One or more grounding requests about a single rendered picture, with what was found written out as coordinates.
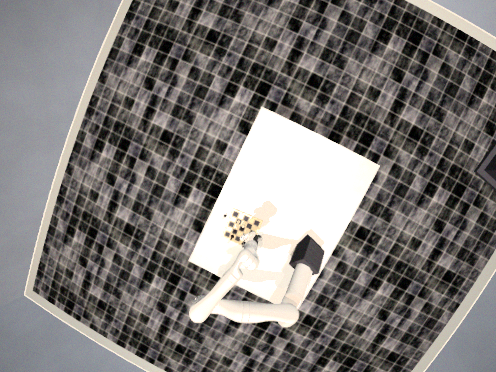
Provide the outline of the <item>black and tan chessboard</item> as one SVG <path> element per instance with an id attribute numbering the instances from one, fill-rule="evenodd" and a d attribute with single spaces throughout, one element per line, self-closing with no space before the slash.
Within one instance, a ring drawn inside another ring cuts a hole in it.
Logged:
<path id="1" fill-rule="evenodd" d="M 237 223 L 238 220 L 240 221 L 239 224 Z M 230 217 L 228 219 L 222 237 L 230 240 L 231 235 L 234 235 L 232 241 L 241 245 L 243 241 L 240 240 L 240 236 L 249 233 L 251 231 L 255 231 L 255 233 L 257 234 L 262 222 L 263 220 L 261 219 L 258 219 L 254 216 L 241 212 L 237 209 L 232 209 L 232 212 L 230 214 Z M 241 231 L 242 223 L 245 223 L 243 231 Z M 236 225 L 239 226 L 237 229 L 236 229 Z M 234 230 L 236 230 L 235 233 L 233 233 Z"/>

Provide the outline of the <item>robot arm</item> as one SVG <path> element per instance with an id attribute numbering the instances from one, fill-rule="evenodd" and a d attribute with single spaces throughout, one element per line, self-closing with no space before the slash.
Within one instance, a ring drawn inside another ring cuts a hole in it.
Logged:
<path id="1" fill-rule="evenodd" d="M 189 316 L 193 322 L 201 323 L 205 321 L 210 313 L 220 314 L 241 323 L 278 321 L 283 327 L 290 327 L 298 320 L 299 311 L 297 308 L 302 303 L 306 287 L 309 285 L 312 276 L 311 269 L 305 264 L 299 263 L 296 265 L 281 303 L 268 304 L 222 299 L 242 278 L 243 272 L 239 268 L 240 263 L 249 271 L 253 271 L 258 267 L 259 258 L 256 253 L 258 245 L 253 240 L 255 235 L 255 231 L 251 231 L 240 236 L 240 240 L 245 241 L 245 247 L 240 251 L 233 265 L 223 274 L 207 295 L 197 296 L 193 300 L 189 310 Z"/>

